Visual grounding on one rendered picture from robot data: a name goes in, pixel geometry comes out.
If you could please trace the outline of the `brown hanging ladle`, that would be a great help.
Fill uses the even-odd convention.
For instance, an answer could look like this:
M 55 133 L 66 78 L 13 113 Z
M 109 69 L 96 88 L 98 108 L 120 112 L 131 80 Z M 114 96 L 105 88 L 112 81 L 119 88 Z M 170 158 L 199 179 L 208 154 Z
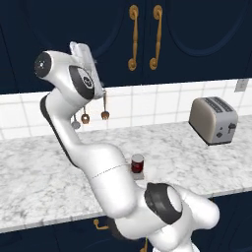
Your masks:
M 85 108 L 83 108 L 83 114 L 81 116 L 81 120 L 82 120 L 83 124 L 89 124 L 90 123 L 90 116 L 87 114 Z

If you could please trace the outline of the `brown hanging spoon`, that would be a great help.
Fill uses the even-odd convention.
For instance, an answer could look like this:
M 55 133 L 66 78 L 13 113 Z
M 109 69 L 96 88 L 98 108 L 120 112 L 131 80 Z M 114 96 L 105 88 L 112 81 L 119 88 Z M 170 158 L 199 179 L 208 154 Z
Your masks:
M 109 119 L 109 112 L 106 110 L 106 92 L 103 92 L 103 112 L 101 113 L 101 119 Z

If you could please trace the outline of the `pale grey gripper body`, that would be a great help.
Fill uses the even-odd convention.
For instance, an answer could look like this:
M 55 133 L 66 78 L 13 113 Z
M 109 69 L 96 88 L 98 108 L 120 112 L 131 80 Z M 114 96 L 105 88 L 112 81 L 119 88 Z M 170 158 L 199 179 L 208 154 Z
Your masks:
M 88 71 L 94 81 L 94 97 L 102 98 L 103 88 L 96 71 L 95 61 L 90 48 L 86 44 L 77 43 L 75 41 L 71 41 L 69 47 L 72 55 L 76 58 L 80 65 Z

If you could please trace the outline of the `silver two-slot toaster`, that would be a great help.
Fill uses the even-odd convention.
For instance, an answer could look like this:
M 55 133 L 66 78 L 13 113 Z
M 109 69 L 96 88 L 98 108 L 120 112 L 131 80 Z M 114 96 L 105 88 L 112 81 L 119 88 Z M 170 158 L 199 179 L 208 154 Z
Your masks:
M 189 124 L 208 145 L 229 144 L 238 123 L 235 109 L 218 96 L 193 100 Z

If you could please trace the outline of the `dark red food can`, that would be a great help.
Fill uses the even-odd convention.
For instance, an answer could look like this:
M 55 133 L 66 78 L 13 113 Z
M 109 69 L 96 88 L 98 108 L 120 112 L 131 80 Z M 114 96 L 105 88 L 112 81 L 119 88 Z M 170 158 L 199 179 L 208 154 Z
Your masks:
M 141 154 L 134 154 L 131 158 L 131 169 L 133 173 L 141 173 L 144 169 L 144 157 Z

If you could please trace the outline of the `grey wall socket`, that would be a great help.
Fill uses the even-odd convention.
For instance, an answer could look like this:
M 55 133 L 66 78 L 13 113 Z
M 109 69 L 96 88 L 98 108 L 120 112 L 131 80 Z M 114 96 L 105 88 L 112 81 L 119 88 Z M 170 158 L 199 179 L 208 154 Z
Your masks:
M 247 88 L 249 80 L 248 79 L 238 79 L 236 86 L 235 86 L 235 92 L 244 92 Z

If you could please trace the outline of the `navy wall cupboard door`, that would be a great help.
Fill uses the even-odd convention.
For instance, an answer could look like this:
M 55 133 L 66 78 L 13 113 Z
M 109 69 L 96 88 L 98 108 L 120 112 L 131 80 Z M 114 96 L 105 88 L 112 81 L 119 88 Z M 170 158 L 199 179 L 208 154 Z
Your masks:
M 162 27 L 153 71 L 155 5 Z M 147 0 L 144 59 L 147 84 L 252 78 L 252 0 Z
M 128 68 L 132 5 L 139 9 L 135 71 Z M 107 88 L 142 83 L 145 7 L 145 0 L 0 0 L 0 28 L 18 91 L 50 91 L 52 85 L 34 74 L 35 58 L 44 50 L 68 53 L 71 41 L 90 47 Z

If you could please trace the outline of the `navy base cupboard front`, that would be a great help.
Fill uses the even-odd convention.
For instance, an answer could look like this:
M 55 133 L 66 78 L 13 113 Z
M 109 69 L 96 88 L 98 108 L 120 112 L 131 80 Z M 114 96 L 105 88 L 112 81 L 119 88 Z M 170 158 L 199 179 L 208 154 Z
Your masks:
M 201 252 L 252 252 L 252 192 L 212 198 L 220 220 L 210 230 L 193 232 Z
M 107 230 L 97 230 L 94 219 L 0 233 L 0 252 L 140 252 L 145 239 L 116 239 Z M 99 217 L 99 225 L 107 217 Z

